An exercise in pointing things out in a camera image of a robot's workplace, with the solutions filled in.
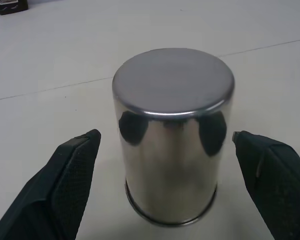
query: stainless steel cup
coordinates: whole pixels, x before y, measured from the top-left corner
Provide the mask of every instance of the stainless steel cup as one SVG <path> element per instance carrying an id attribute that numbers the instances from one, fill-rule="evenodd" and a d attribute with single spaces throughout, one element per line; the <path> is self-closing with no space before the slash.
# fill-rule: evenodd
<path id="1" fill-rule="evenodd" d="M 148 51 L 117 70 L 126 191 L 140 215 L 179 226 L 212 204 L 234 87 L 223 61 L 193 49 Z"/>

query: white table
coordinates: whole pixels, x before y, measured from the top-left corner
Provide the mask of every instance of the white table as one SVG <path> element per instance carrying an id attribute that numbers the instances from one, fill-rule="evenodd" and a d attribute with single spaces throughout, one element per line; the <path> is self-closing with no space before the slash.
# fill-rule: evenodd
<path id="1" fill-rule="evenodd" d="M 266 135 L 300 155 L 300 0 L 30 7 L 0 16 L 0 218 L 58 145 L 96 128 L 102 139 L 78 240 L 273 239 L 245 189 L 231 133 Z M 111 90 L 125 60 L 166 47 L 219 56 L 236 78 L 217 197 L 202 220 L 181 228 L 153 226 L 130 206 Z"/>

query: white surface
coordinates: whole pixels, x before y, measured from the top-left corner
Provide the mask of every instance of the white surface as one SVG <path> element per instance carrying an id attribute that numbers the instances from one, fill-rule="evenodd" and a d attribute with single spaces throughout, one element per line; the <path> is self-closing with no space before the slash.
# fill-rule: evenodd
<path id="1" fill-rule="evenodd" d="M 102 140 L 78 240 L 272 240 L 245 189 L 231 134 L 215 203 L 201 221 L 166 229 L 133 211 L 111 77 L 153 48 L 226 55 L 297 40 L 300 1 L 288 0 L 61 0 L 0 16 L 0 98 L 11 97 L 0 100 L 0 218 L 59 144 L 97 128 Z M 228 132 L 266 135 L 300 155 L 300 41 L 221 59 L 236 78 Z"/>

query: metal cylinder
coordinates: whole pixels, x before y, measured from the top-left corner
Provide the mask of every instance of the metal cylinder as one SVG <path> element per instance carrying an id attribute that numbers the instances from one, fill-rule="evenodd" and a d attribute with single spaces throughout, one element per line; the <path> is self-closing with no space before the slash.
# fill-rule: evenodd
<path id="1" fill-rule="evenodd" d="M 117 70 L 126 191 L 140 215 L 179 226 L 212 204 L 234 87 L 223 61 L 187 48 L 148 51 Z"/>

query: metal container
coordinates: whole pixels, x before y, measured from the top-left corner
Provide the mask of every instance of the metal container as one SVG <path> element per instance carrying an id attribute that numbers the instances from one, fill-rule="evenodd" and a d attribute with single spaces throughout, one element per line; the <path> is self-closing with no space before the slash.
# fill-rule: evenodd
<path id="1" fill-rule="evenodd" d="M 234 87 L 223 61 L 193 49 L 148 51 L 117 70 L 126 192 L 140 215 L 180 226 L 211 206 Z"/>

